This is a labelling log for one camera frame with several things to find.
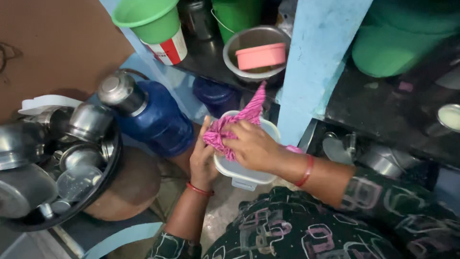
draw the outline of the sleeve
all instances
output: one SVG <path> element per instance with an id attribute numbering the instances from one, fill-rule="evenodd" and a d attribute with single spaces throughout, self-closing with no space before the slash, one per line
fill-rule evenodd
<path id="1" fill-rule="evenodd" d="M 201 245 L 163 231 L 147 253 L 146 259 L 199 259 Z"/>
<path id="2" fill-rule="evenodd" d="M 460 257 L 457 216 L 419 185 L 358 168 L 345 190 L 341 209 L 372 220 L 382 232 L 395 236 L 411 257 Z"/>

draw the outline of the brown wall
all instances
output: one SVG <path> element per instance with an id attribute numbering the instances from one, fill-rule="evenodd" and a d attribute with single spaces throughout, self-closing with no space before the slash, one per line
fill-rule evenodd
<path id="1" fill-rule="evenodd" d="M 0 0 L 0 42 L 22 52 L 0 74 L 0 121 L 44 94 L 85 100 L 134 52 L 98 0 Z"/>

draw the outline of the green container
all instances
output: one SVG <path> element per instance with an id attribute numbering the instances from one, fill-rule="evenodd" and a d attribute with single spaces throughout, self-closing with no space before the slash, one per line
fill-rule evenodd
<path id="1" fill-rule="evenodd" d="M 450 0 L 375 0 L 358 30 L 353 61 L 373 77 L 405 73 L 443 39 L 458 33 L 458 17 L 459 5 Z"/>
<path id="2" fill-rule="evenodd" d="M 129 27 L 148 44 L 172 38 L 180 28 L 179 0 L 121 0 L 112 13 L 118 27 Z"/>
<path id="3" fill-rule="evenodd" d="M 213 9 L 224 43 L 234 33 L 260 25 L 261 0 L 213 0 Z"/>

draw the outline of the white liquid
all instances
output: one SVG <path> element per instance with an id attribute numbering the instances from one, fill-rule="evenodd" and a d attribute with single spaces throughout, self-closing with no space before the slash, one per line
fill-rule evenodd
<path id="1" fill-rule="evenodd" d="M 437 111 L 437 115 L 439 120 L 447 127 L 460 130 L 460 108 L 452 106 L 441 107 Z"/>

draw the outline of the dark patterned shirt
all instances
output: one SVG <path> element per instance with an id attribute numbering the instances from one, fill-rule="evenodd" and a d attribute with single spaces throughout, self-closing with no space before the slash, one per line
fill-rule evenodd
<path id="1" fill-rule="evenodd" d="M 201 246 L 162 233 L 147 258 L 200 256 Z M 361 168 L 340 212 L 284 187 L 242 202 L 239 216 L 203 257 L 240 258 L 460 258 L 460 223 L 426 189 Z"/>

